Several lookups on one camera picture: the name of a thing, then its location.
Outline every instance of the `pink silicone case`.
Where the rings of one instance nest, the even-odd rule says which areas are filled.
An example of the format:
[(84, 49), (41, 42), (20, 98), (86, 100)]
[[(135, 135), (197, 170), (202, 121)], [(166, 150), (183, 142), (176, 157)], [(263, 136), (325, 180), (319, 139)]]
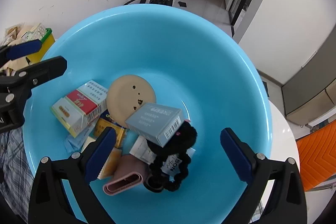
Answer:
[(103, 191), (107, 195), (116, 195), (143, 183), (147, 176), (147, 164), (133, 155), (124, 155), (120, 158), (112, 180), (103, 186)]

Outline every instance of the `black object on floor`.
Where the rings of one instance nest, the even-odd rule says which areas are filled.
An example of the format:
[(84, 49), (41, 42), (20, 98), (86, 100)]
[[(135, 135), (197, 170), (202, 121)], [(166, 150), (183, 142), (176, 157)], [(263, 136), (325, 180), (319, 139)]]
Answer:
[(267, 88), (267, 83), (266, 82), (262, 82), (263, 84), (264, 84), (264, 87), (265, 87), (265, 89), (266, 89), (266, 93), (267, 93), (267, 97), (269, 97), (269, 95), (268, 95), (268, 88)]
[(179, 1), (178, 4), (180, 5), (180, 7), (187, 7), (187, 3)]

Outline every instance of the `cardboard box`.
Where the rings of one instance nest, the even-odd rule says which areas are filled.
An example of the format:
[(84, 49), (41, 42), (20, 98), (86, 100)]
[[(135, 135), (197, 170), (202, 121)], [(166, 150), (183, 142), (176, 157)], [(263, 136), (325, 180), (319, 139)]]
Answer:
[(184, 121), (181, 109), (145, 103), (125, 123), (130, 130), (164, 147)]
[(91, 80), (51, 107), (51, 111), (69, 133), (76, 138), (95, 118), (107, 109), (107, 89)]
[(96, 127), (94, 128), (93, 135), (98, 138), (106, 127), (112, 127), (117, 134), (117, 141), (115, 142), (115, 148), (120, 148), (123, 145), (123, 140), (126, 136), (127, 128), (122, 127), (116, 123), (110, 116), (109, 111), (105, 110), (99, 117)]

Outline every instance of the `yellow basket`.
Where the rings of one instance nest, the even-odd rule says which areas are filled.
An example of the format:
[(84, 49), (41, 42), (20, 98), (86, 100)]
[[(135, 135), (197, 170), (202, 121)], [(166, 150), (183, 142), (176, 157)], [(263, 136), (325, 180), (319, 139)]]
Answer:
[(27, 55), (28, 59), (32, 63), (40, 62), (42, 57), (47, 52), (47, 50), (51, 47), (51, 45), (55, 43), (55, 38), (52, 34), (52, 30), (50, 28), (46, 28), (46, 30), (47, 30), (47, 33), (41, 39), (41, 43), (42, 43), (41, 49), (38, 52)]

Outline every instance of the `blue gripper pad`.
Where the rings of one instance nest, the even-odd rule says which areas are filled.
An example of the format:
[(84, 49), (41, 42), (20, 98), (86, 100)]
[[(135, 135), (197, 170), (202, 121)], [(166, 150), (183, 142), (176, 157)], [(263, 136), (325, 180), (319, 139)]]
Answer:
[(116, 144), (116, 141), (117, 135), (114, 128), (106, 127), (99, 138), (95, 142), (90, 143), (83, 151), (83, 158), (85, 157), (85, 152), (92, 153), (87, 159), (84, 167), (84, 179), (87, 184), (97, 179), (114, 145)]
[(8, 60), (15, 60), (20, 57), (38, 52), (42, 47), (40, 40), (32, 40), (25, 43), (21, 43), (14, 46), (9, 46), (9, 50), (6, 54)]
[(225, 128), (220, 133), (220, 144), (233, 165), (239, 179), (250, 183), (253, 178), (252, 166), (237, 142), (242, 144), (231, 128)]

